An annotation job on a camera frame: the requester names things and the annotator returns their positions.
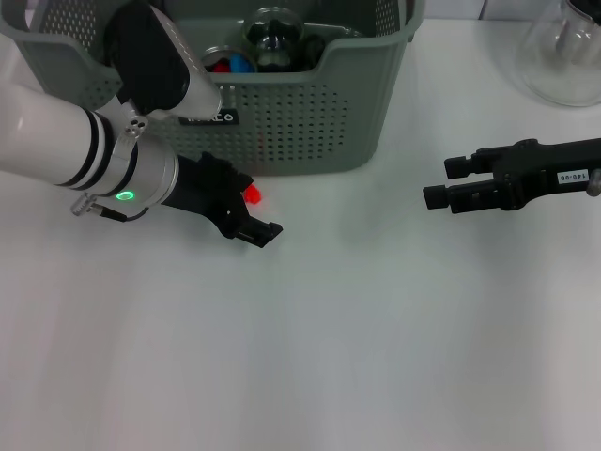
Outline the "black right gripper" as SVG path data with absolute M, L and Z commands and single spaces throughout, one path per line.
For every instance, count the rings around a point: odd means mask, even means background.
M 492 180 L 424 187 L 429 210 L 520 210 L 539 197 L 586 191 L 592 172 L 600 167 L 600 140 L 544 145 L 527 139 L 449 158 L 444 167 L 447 179 L 490 173 Z

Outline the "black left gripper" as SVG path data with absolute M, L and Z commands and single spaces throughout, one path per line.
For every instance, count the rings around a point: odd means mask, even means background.
M 175 186 L 162 202 L 209 219 L 228 239 L 264 248 L 283 231 L 274 222 L 251 217 L 246 203 L 254 203 L 254 180 L 227 160 L 203 152 L 198 161 L 178 156 Z

